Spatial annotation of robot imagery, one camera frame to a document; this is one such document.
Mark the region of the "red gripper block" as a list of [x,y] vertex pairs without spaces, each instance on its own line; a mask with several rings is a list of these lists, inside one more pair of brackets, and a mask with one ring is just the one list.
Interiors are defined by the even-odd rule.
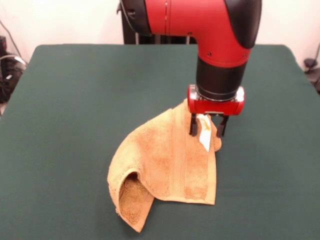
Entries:
[[216,136],[222,138],[225,135],[228,116],[238,116],[245,105],[245,90],[240,86],[235,97],[227,101],[205,99],[196,90],[195,84],[190,84],[187,89],[187,105],[191,113],[190,130],[191,136],[196,136],[198,124],[196,114],[222,115],[222,120],[217,127]]

